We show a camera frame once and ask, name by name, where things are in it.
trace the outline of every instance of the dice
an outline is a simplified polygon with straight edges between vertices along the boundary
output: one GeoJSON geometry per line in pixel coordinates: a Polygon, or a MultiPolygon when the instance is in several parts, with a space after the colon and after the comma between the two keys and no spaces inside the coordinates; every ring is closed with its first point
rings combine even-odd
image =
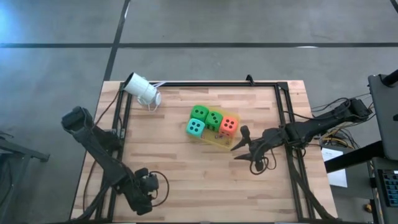
{"type": "Polygon", "coordinates": [[[209,111],[205,120],[206,128],[218,132],[222,120],[223,120],[223,115],[215,111],[209,111]]]}
{"type": "Polygon", "coordinates": [[[205,122],[208,113],[209,109],[207,109],[206,106],[195,105],[191,111],[191,118],[195,118],[202,122],[205,122]]]}
{"type": "Polygon", "coordinates": [[[228,137],[233,136],[238,129],[239,123],[235,118],[230,116],[225,116],[221,122],[220,134],[226,135],[228,137]]]}
{"type": "Polygon", "coordinates": [[[186,131],[188,134],[191,134],[193,136],[200,138],[204,129],[205,129],[204,122],[202,122],[196,118],[192,118],[189,120],[189,122],[187,124],[186,131]]]}

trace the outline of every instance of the wooden tabletop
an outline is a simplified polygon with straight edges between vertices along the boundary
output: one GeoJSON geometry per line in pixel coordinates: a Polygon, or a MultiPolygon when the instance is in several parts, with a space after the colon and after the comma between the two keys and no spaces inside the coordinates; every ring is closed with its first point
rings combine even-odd
{"type": "MultiPolygon", "coordinates": [[[[303,81],[287,82],[294,112],[311,116],[303,81]]],[[[109,105],[118,88],[119,82],[104,82],[96,117],[109,105]]],[[[260,137],[263,130],[279,125],[272,87],[160,87],[159,91],[162,94],[162,104],[156,112],[148,112],[147,108],[133,100],[123,162],[133,171],[147,167],[149,170],[163,172],[170,181],[169,198],[152,212],[138,216],[129,208],[124,196],[120,195],[116,199],[114,222],[297,221],[283,147],[274,149],[277,168],[255,176],[249,172],[248,161],[233,159],[247,153],[247,147],[230,152],[192,141],[185,133],[192,106],[202,104],[219,106],[239,114],[241,124],[249,127],[251,137],[260,137]]],[[[115,106],[116,104],[103,116],[99,127],[111,128],[115,106]]],[[[240,137],[240,133],[237,134],[236,142],[240,137]]],[[[266,156],[273,166],[271,152],[267,152],[266,156]]],[[[93,161],[87,154],[72,218],[82,213],[83,190],[93,161]]],[[[326,210],[336,217],[319,147],[307,147],[304,161],[312,192],[326,210]]],[[[98,193],[101,178],[102,168],[96,166],[88,185],[86,207],[98,193]]],[[[161,180],[159,197],[153,204],[163,199],[165,186],[161,180]]],[[[300,193],[305,210],[303,193],[300,193]]]]}

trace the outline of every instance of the orange dice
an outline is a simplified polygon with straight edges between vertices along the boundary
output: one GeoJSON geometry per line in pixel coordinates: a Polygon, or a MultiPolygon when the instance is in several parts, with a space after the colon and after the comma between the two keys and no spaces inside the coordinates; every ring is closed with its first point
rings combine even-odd
{"type": "Polygon", "coordinates": [[[222,135],[226,135],[227,137],[234,136],[236,130],[238,129],[238,122],[236,121],[235,118],[230,117],[230,116],[224,116],[219,132],[222,135]]]}

